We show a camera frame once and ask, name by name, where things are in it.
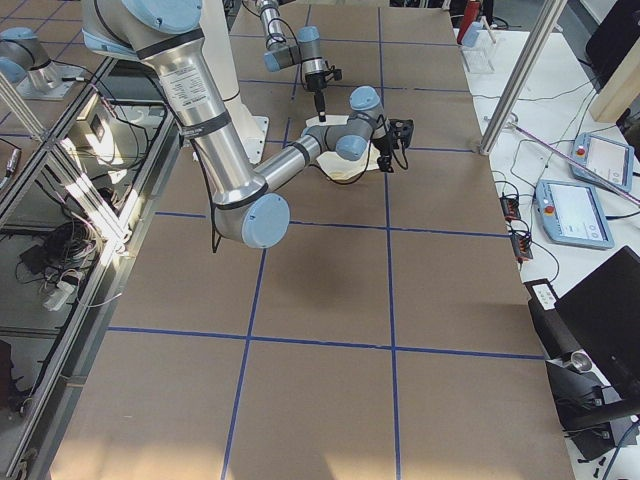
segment black screen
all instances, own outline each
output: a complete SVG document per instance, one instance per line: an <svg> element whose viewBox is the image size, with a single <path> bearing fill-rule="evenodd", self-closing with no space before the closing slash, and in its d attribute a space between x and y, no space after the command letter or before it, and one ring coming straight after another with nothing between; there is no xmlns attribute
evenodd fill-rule
<svg viewBox="0 0 640 480"><path fill-rule="evenodd" d="M620 396L640 398L640 257L621 248L556 309Z"/></svg>

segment red object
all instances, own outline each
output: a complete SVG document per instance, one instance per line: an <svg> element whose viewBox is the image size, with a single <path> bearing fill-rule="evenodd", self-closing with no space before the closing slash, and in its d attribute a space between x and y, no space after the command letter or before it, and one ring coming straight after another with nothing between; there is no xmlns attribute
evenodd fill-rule
<svg viewBox="0 0 640 480"><path fill-rule="evenodd" d="M462 45L464 34L467 33L469 26L478 18L478 12L480 12L480 2L477 0L469 0L464 9L464 16L462 17L462 23L460 23L460 30L458 31L458 45Z"/></svg>

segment black monitor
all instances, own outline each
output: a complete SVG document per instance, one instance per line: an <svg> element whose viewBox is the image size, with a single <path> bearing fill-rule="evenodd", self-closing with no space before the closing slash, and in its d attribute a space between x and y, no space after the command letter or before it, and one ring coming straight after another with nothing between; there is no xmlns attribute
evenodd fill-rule
<svg viewBox="0 0 640 480"><path fill-rule="evenodd" d="M621 248L556 309L619 395L640 399L640 257Z"/></svg>

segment computer monitor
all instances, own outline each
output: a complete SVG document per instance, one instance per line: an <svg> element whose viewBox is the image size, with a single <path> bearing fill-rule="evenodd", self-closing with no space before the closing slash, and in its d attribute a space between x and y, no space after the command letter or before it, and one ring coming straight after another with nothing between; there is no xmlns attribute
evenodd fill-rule
<svg viewBox="0 0 640 480"><path fill-rule="evenodd" d="M620 396L640 399L640 257L621 248L556 309Z"/></svg>

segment white desk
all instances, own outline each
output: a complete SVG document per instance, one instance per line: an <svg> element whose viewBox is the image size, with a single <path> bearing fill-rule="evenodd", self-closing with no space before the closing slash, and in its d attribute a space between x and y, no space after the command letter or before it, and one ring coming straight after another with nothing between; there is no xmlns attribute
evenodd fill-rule
<svg viewBox="0 0 640 480"><path fill-rule="evenodd" d="M496 32L496 34L498 43L495 47L495 54L492 57L495 71L491 74L472 74L467 72L467 80L474 95L474 106L482 131L486 129L488 123L485 120L485 116L492 115L498 100L482 98L476 95L494 97L502 93L528 35L526 32ZM564 37L559 33L554 33L542 52L520 98L553 97L578 87L588 82L588 80ZM521 127L547 142L573 139L578 133L578 125L583 112L593 95L595 95L595 92L589 83L573 93L562 95L554 100L518 101L514 108L514 113L518 116L518 124ZM576 120L567 130L567 126L576 116L579 108L580 111ZM591 115L587 112L580 131L593 131L609 126L611 125L593 121ZM616 141L624 141L617 128L604 130L599 132L598 135ZM494 173L495 179L504 180L506 177L506 180L518 187L521 195L531 194L533 189L516 178L509 170L513 164L518 143L525 138L514 130L505 130L500 135L490 156L492 169L496 171ZM570 142L564 142L558 148L568 152L571 145L572 143ZM556 156L551 159L548 168L544 168L549 158L549 153L547 149L535 143L522 143L514 171L532 184L536 184L539 178L575 181L567 163ZM635 170L639 170L637 162L634 167ZM496 186L498 192L502 192L503 184L497 184ZM507 186L505 192L512 193L513 190ZM632 194L635 196L640 194L640 181L635 182ZM636 209L630 202L602 189L598 189L598 196L607 215L623 215ZM636 252L640 252L640 215L629 219L610 221L609 226L616 246L611 250L599 251L551 243L540 226L539 219L536 216L537 213L534 213L530 208L531 197L521 198L520 203L523 219L531 225L533 240L548 248L559 261L560 272L553 285L560 296L570 290L623 245L629 245ZM522 281L545 277L552 278L556 272L556 265L550 255L535 245L533 246L533 255L534 259L525 262L522 267ZM594 461L588 465L577 463L576 459L580 457L579 452L570 441L567 442L567 445L573 458L576 479L587 480L593 478L592 475L595 468L598 467L596 465L597 462ZM600 467L600 478L602 478L605 468L606 464L604 468ZM627 447L620 452L616 464L610 472L609 480L637 478L638 472L640 472L640 447Z"/></svg>

